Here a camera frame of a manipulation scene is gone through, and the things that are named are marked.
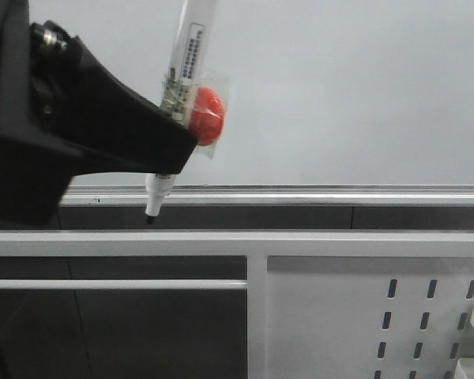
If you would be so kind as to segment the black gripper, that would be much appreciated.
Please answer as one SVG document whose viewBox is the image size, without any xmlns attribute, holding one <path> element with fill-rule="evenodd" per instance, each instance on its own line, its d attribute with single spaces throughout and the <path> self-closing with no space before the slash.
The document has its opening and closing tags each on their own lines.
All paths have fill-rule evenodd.
<svg viewBox="0 0 474 379">
<path fill-rule="evenodd" d="M 0 220 L 43 226 L 82 174 L 177 174 L 192 133 L 127 88 L 77 37 L 29 33 L 0 1 Z"/>
</svg>

